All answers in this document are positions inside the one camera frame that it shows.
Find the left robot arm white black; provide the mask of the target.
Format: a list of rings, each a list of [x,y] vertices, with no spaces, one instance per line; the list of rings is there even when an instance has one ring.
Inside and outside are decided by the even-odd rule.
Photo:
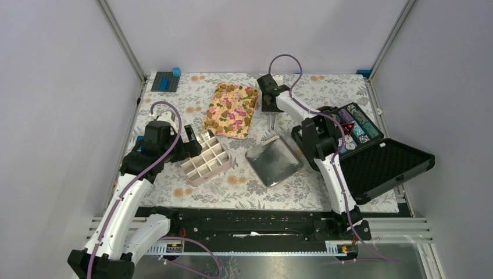
[[[131,278],[135,266],[161,237],[183,232],[178,211],[154,207],[133,235],[128,229],[145,194],[166,163],[200,155],[202,147],[191,125],[175,124],[171,112],[150,121],[141,139],[123,158],[115,192],[100,224],[81,250],[67,259],[78,278]]]

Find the silver metal tongs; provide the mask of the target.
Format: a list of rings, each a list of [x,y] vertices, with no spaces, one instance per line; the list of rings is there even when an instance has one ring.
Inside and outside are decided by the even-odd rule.
[[[270,132],[273,132],[275,129],[276,117],[277,117],[276,112],[269,112],[269,131]]]

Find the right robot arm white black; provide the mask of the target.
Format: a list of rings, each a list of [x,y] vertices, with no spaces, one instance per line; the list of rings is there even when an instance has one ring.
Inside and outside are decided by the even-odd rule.
[[[345,144],[342,125],[328,110],[321,112],[298,100],[290,87],[277,84],[271,74],[259,77],[257,84],[261,91],[262,111],[284,112],[299,123],[299,127],[292,129],[292,137],[323,178],[334,220],[334,234],[341,239],[370,240],[369,224],[350,193],[340,163],[341,148]]]

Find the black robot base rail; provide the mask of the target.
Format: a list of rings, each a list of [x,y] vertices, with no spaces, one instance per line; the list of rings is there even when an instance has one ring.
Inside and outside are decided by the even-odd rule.
[[[171,215],[171,237],[187,237],[214,253],[324,252],[327,241],[371,240],[368,221],[353,229],[333,212],[140,207],[136,217]]]

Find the compartmented metal chocolate tin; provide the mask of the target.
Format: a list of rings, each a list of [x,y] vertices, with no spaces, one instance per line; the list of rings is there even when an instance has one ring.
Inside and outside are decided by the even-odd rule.
[[[202,147],[201,154],[179,162],[193,187],[202,185],[231,167],[231,156],[212,131],[202,132],[197,140]]]

